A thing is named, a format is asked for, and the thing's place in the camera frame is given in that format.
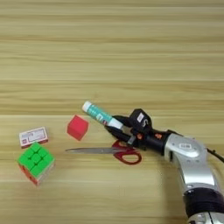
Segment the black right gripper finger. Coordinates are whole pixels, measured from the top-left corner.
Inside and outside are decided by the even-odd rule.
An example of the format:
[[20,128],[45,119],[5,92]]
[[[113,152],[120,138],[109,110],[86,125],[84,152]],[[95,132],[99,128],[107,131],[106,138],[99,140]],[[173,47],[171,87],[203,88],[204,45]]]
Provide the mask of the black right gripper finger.
[[127,116],[123,116],[123,115],[114,115],[114,118],[119,121],[120,123],[122,123],[124,126],[131,128],[132,124],[130,122],[130,119]]
[[133,144],[136,141],[136,138],[134,136],[130,136],[128,134],[125,134],[121,129],[112,127],[112,126],[106,126],[105,129],[115,138],[117,138],[119,141],[125,142],[126,144]]

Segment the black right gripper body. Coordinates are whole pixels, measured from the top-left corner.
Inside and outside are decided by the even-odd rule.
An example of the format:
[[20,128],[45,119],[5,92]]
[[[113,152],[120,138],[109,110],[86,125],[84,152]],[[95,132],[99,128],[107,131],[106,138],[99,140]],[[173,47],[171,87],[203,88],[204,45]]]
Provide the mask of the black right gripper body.
[[161,155],[165,154],[165,144],[170,136],[169,131],[147,129],[137,131],[132,129],[129,135],[128,144],[141,150],[154,150]]

